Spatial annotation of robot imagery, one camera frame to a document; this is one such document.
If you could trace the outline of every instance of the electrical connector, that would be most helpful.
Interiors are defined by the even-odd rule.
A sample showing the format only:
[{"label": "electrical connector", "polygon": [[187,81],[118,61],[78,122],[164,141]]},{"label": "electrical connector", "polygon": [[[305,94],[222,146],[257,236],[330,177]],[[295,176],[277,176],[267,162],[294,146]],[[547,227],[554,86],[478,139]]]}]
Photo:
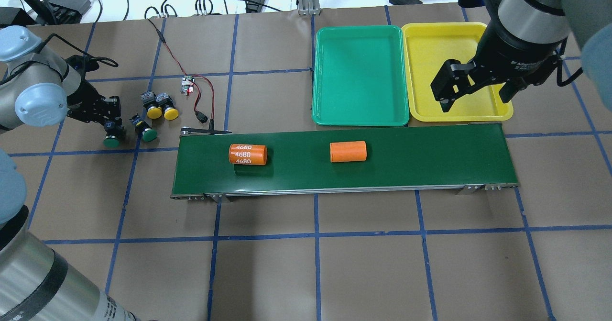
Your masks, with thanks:
[{"label": "electrical connector", "polygon": [[206,116],[206,114],[200,111],[195,112],[195,117],[201,123],[206,123],[208,121],[208,116]]},{"label": "electrical connector", "polygon": [[193,77],[185,76],[181,79],[181,94],[189,96],[193,92]]}]

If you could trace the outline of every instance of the blue tape line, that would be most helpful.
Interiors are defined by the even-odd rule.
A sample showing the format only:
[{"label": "blue tape line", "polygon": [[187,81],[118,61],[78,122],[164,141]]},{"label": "blue tape line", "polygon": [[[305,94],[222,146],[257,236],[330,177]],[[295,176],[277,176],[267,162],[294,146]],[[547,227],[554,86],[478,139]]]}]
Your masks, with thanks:
[{"label": "blue tape line", "polygon": [[305,72],[310,71],[310,68],[291,68],[288,70],[265,70],[265,71],[246,71],[246,72],[234,72],[234,76],[236,75],[264,75],[268,73],[295,73],[295,72]]},{"label": "blue tape line", "polygon": [[34,156],[50,156],[51,153],[21,153],[9,154],[9,157],[34,157]]},{"label": "blue tape line", "polygon": [[94,38],[94,31],[96,30],[96,23],[91,25],[91,30],[89,31],[89,37],[87,38],[87,44],[85,44],[85,49],[83,51],[89,51],[89,45],[91,44],[91,40]]},{"label": "blue tape line", "polygon": [[179,151],[179,147],[150,147],[149,149],[140,149],[141,153],[160,153],[162,151]]},{"label": "blue tape line", "polygon": [[[566,62],[563,62],[563,68],[565,69],[566,74],[568,76],[570,76],[571,75],[570,69],[568,68],[568,64]],[[589,123],[589,126],[590,126],[590,129],[592,131],[592,134],[595,136],[595,141],[597,141],[597,145],[599,146],[599,151],[601,151],[601,155],[603,157],[603,160],[606,162],[606,166],[608,167],[608,173],[610,173],[610,175],[612,175],[612,165],[610,164],[610,159],[608,158],[608,154],[606,153],[606,149],[605,149],[605,147],[603,147],[603,143],[601,142],[601,138],[599,138],[599,134],[597,133],[597,129],[595,129],[595,124],[593,123],[593,120],[590,117],[589,111],[586,109],[586,105],[584,104],[582,96],[580,96],[580,91],[579,91],[578,86],[576,85],[575,82],[572,82],[572,88],[574,90],[574,93],[576,94],[576,97],[578,98],[578,101],[580,103],[580,107],[582,107],[582,110],[584,112],[584,116],[586,116],[586,120]]]},{"label": "blue tape line", "polygon": [[120,82],[120,81],[140,81],[145,79],[150,79],[149,76],[141,76],[141,77],[117,77],[117,78],[97,78],[97,79],[88,79],[90,83],[98,83],[98,82]]},{"label": "blue tape line", "polygon": [[389,14],[389,6],[384,6],[384,14],[387,16],[387,24],[391,25],[391,15]]},{"label": "blue tape line", "polygon": [[310,16],[310,49],[312,49],[312,69],[315,69],[315,16]]},{"label": "blue tape line", "polygon": [[490,234],[490,233],[519,233],[523,228],[485,228],[485,229],[442,229],[427,230],[427,234]]},{"label": "blue tape line", "polygon": [[465,22],[470,22],[470,19],[468,18],[468,13],[467,13],[467,11],[465,11],[464,8],[461,8],[461,13],[463,13],[463,20]]},{"label": "blue tape line", "polygon": [[518,188],[514,188],[514,194],[516,195],[516,203],[518,203],[518,209],[520,210],[521,217],[523,219],[523,226],[525,227],[525,234],[527,235],[527,243],[529,243],[529,250],[531,251],[531,257],[533,258],[533,261],[534,261],[535,274],[537,275],[537,280],[540,284],[540,290],[542,291],[542,298],[544,299],[544,306],[546,307],[548,318],[551,321],[554,321],[555,316],[553,315],[553,310],[550,306],[550,301],[548,299],[548,292],[546,292],[546,286],[544,285],[544,278],[542,277],[542,271],[540,270],[540,262],[538,261],[534,241],[533,241],[533,238],[531,237],[531,230],[529,229],[529,222],[527,221],[527,215],[525,215],[523,199],[521,198],[521,194],[518,191]]},{"label": "blue tape line", "polygon": [[55,147],[57,147],[57,142],[59,141],[59,135],[62,132],[63,127],[64,127],[64,121],[60,122],[59,127],[57,127],[57,132],[55,133],[55,139],[53,140],[53,146],[51,147],[49,158],[46,160],[46,166],[44,166],[44,172],[42,173],[42,178],[40,179],[39,188],[36,192],[36,197],[34,198],[34,202],[32,204],[32,210],[30,210],[30,217],[28,219],[28,229],[30,229],[30,226],[32,226],[32,220],[34,219],[34,214],[36,212],[36,208],[40,200],[40,194],[42,193],[44,182],[46,181],[46,175],[49,173],[51,161],[53,160],[53,153],[55,151]]},{"label": "blue tape line", "polygon": [[[234,75],[261,75],[265,73],[294,73],[294,72],[303,72],[310,71],[310,68],[292,68],[286,70],[260,70],[260,71],[240,71],[233,72]],[[208,73],[198,73],[197,75],[202,75],[205,77],[217,77],[217,76],[229,76],[229,72],[208,72]],[[161,75],[155,76],[153,79],[171,79],[171,78],[181,78],[183,75]],[[116,77],[116,78],[98,78],[98,79],[88,79],[91,83],[103,83],[103,82],[120,82],[120,81],[140,81],[145,79],[150,79],[149,76],[140,76],[140,77]]]},{"label": "blue tape line", "polygon": [[[166,29],[166,18],[164,18],[162,22],[162,28],[160,29],[161,33],[164,34],[164,29]],[[162,48],[162,40],[159,39],[157,41],[157,50],[155,51],[155,58],[153,58],[153,68],[151,68],[151,75],[149,76],[149,87],[148,90],[151,90],[153,86],[153,77],[155,77],[155,70],[157,69],[157,61],[159,60],[159,53]],[[131,184],[134,181],[134,173],[136,172],[136,163],[138,162],[138,153],[140,151],[140,143],[142,141],[142,137],[138,135],[136,138],[136,147],[134,150],[134,157],[131,160],[131,169],[130,176],[127,180],[127,187],[125,188],[125,197],[123,200],[123,207],[121,208],[121,216],[119,219],[119,225],[117,226],[117,233],[115,235],[115,241],[113,246],[113,255],[111,256],[111,264],[109,267],[109,275],[107,275],[107,284],[105,286],[105,292],[109,293],[111,288],[111,283],[113,282],[113,272],[114,265],[117,260],[117,251],[119,249],[121,233],[123,231],[123,223],[125,221],[125,212],[127,211],[127,205],[130,201],[130,193],[131,193]]]},{"label": "blue tape line", "polygon": [[121,230],[123,228],[123,221],[125,219],[125,208],[121,209],[121,216],[119,220],[119,226],[117,227],[116,238],[113,240],[113,254],[111,255],[111,264],[109,266],[109,273],[107,274],[107,284],[104,287],[104,292],[109,294],[111,289],[111,281],[113,280],[114,264],[117,261],[117,251],[119,249],[119,238],[121,237]]},{"label": "blue tape line", "polygon": [[44,244],[100,244],[100,243],[114,243],[114,238],[89,238],[83,240],[44,240],[42,243]]},{"label": "blue tape line", "polygon": [[[166,29],[166,18],[164,18],[164,20],[162,21],[162,28],[160,29],[160,32],[162,32],[162,35],[164,34],[164,30]],[[161,38],[159,38],[157,40],[157,51],[155,51],[155,58],[153,58],[153,68],[151,68],[151,76],[149,76],[149,86],[147,87],[147,90],[151,90],[153,88],[153,81],[155,79],[155,70],[157,70],[157,61],[159,59],[159,53],[162,50],[162,40]]]},{"label": "blue tape line", "polygon": [[[529,227],[531,232],[563,232],[579,230],[612,230],[612,224],[595,225],[560,225],[553,227]],[[485,234],[485,233],[517,233],[524,232],[525,228],[488,228],[488,229],[440,229],[426,230],[426,234]],[[166,243],[166,242],[208,242],[214,241],[258,241],[258,240],[284,240],[288,238],[315,238],[321,237],[371,237],[371,236],[416,236],[420,230],[402,230],[393,232],[344,232],[344,233],[289,233],[266,235],[228,235],[228,236],[188,236],[188,237],[158,237],[158,238],[121,238],[120,243]],[[96,244],[114,243],[114,238],[83,239],[83,240],[44,240],[47,244]]]},{"label": "blue tape line", "polygon": [[236,14],[236,18],[234,19],[234,36],[231,41],[231,58],[229,60],[229,74],[228,74],[228,96],[225,100],[225,123],[223,124],[223,131],[228,130],[228,125],[230,122],[230,102],[231,102],[231,85],[234,80],[234,60],[236,58],[236,38],[238,38],[238,18],[239,15]]},{"label": "blue tape line", "polygon": [[313,197],[315,204],[315,291],[317,295],[317,321],[321,321],[321,239],[319,237],[319,195]]},{"label": "blue tape line", "polygon": [[577,230],[612,230],[612,224],[558,225],[553,227],[530,227],[531,232],[570,232]]},{"label": "blue tape line", "polygon": [[206,320],[210,321],[212,317],[212,297],[213,297],[213,288],[215,284],[215,272],[217,270],[217,247],[219,245],[219,241],[216,239],[219,238],[219,223],[221,221],[221,201],[217,203],[217,214],[215,215],[215,231],[214,238],[212,241],[212,254],[210,255],[210,277],[208,278],[208,301],[206,303]]},{"label": "blue tape line", "polygon": [[505,135],[506,138],[538,138],[544,136],[590,136],[593,132],[553,132],[553,133],[515,133]]},{"label": "blue tape line", "polygon": [[436,308],[436,298],[433,293],[433,280],[431,279],[431,267],[429,264],[429,250],[427,249],[427,231],[425,228],[425,221],[423,219],[423,210],[420,202],[420,193],[418,190],[415,190],[415,198],[417,201],[417,213],[419,214],[419,229],[421,235],[421,243],[423,246],[423,259],[425,261],[425,272],[427,276],[427,288],[429,290],[429,301],[431,304],[431,317],[433,321],[437,321],[437,308]]}]

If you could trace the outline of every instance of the green push button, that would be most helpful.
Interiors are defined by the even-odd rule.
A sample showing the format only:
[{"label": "green push button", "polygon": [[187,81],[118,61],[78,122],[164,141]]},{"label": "green push button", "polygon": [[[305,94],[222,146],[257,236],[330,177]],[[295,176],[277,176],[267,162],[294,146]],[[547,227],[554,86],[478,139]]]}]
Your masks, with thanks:
[{"label": "green push button", "polygon": [[146,129],[142,133],[142,140],[144,140],[145,142],[150,142],[155,138],[157,138],[157,131],[155,131],[154,129]]},{"label": "green push button", "polygon": [[105,147],[118,147],[119,140],[115,136],[107,136],[107,138],[104,138],[103,144]]}]

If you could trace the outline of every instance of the table surface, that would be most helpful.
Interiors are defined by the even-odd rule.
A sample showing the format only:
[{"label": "table surface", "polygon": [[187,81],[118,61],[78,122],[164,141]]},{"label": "table surface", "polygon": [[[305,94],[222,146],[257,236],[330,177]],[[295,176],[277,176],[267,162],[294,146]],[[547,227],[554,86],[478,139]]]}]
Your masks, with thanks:
[{"label": "table surface", "polygon": [[[155,20],[189,73],[215,88],[234,133],[319,131],[313,36],[330,25],[487,22],[452,4]],[[181,72],[145,21],[33,27],[116,59],[88,79],[118,95],[168,92],[159,139],[103,146],[71,119],[0,136],[28,183],[30,230],[143,320],[601,321],[612,315],[612,116],[587,77],[520,92],[503,123],[520,187],[169,199],[182,126],[201,127]],[[52,48],[73,52],[61,42]],[[568,70],[579,51],[568,45]],[[200,108],[210,115],[210,90]],[[410,127],[431,125],[411,119]]]}]

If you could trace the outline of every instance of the red wire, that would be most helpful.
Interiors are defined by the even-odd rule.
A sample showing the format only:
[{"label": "red wire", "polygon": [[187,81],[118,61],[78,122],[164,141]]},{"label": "red wire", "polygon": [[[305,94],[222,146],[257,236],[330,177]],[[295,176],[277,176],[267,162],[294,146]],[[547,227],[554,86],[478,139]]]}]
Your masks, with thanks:
[{"label": "red wire", "polygon": [[[170,53],[170,55],[172,56],[172,59],[175,60],[176,64],[181,69],[181,72],[183,73],[183,75],[187,76],[187,72],[185,71],[185,69],[183,68],[183,66],[179,62],[179,60],[172,53],[172,50],[170,49],[168,44],[166,44],[166,42],[163,42],[163,44],[166,47],[166,49],[168,50],[168,53]],[[210,92],[212,93],[212,106],[211,106],[211,110],[210,110],[210,118],[214,119],[215,118],[215,88],[212,86],[212,83],[210,82],[210,80],[207,77],[204,77],[202,75],[193,75],[193,76],[203,79],[204,81],[206,81],[206,83],[208,83],[208,86],[210,86]],[[199,99],[202,97],[202,91],[200,90],[199,86],[197,86],[195,81],[193,82],[193,85],[197,89],[197,97],[196,97],[195,101],[193,102],[193,111],[197,112],[197,103],[199,103]]]},{"label": "red wire", "polygon": [[[210,93],[212,94],[212,106],[211,106],[212,108],[210,110],[210,118],[214,119],[215,118],[215,88],[212,86],[212,83],[210,82],[210,79],[208,79],[207,77],[204,77],[202,75],[193,75],[193,76],[197,77],[197,78],[203,79],[204,81],[206,81],[206,83],[208,83],[208,86],[210,87]],[[200,96],[201,96],[201,92],[200,92],[199,88],[197,88],[197,98],[196,98],[196,101],[195,101],[195,103],[193,105],[194,108],[195,108],[195,105],[197,104],[197,102],[199,101],[199,97]]]},{"label": "red wire", "polygon": [[175,55],[172,53],[172,50],[170,49],[170,47],[168,46],[168,44],[166,44],[166,42],[164,42],[164,46],[166,46],[166,49],[168,49],[168,53],[170,53],[170,55],[172,55],[172,59],[175,60],[175,62],[177,63],[177,65],[179,66],[179,68],[181,69],[181,72],[183,73],[183,75],[187,76],[187,72],[185,72],[185,69],[183,68],[183,66],[181,66],[181,63],[179,63],[179,61],[177,60],[177,58],[175,57]]}]

